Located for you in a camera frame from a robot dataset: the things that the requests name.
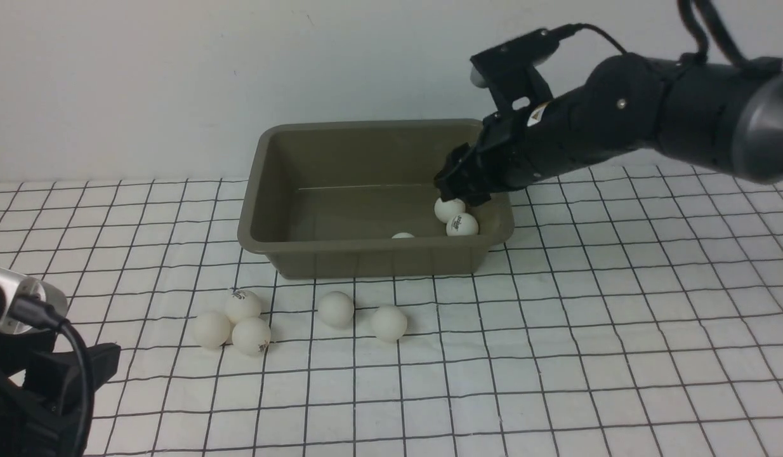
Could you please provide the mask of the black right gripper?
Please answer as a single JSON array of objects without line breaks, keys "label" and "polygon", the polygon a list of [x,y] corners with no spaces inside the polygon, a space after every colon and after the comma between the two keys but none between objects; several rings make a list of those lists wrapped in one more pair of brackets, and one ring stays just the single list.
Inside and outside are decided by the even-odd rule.
[{"label": "black right gripper", "polygon": [[515,116],[475,147],[463,143],[449,152],[434,177],[440,199],[481,206],[493,193],[522,190],[643,147],[652,136],[652,87],[586,84],[548,102],[532,125],[530,116]]}]

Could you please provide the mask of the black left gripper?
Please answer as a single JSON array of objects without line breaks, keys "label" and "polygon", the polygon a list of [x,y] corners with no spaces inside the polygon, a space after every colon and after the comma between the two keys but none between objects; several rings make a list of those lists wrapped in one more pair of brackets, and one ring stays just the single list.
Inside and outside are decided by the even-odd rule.
[{"label": "black left gripper", "polygon": [[83,383],[52,331],[0,333],[0,456],[81,456]]}]

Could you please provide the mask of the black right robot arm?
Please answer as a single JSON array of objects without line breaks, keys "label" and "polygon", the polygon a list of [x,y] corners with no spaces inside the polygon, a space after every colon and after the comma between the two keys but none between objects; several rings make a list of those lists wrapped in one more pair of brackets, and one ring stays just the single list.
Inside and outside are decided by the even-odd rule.
[{"label": "black right robot arm", "polygon": [[484,121],[434,184],[442,199],[478,206],[639,149],[754,184],[782,182],[783,70],[612,56],[583,86]]}]

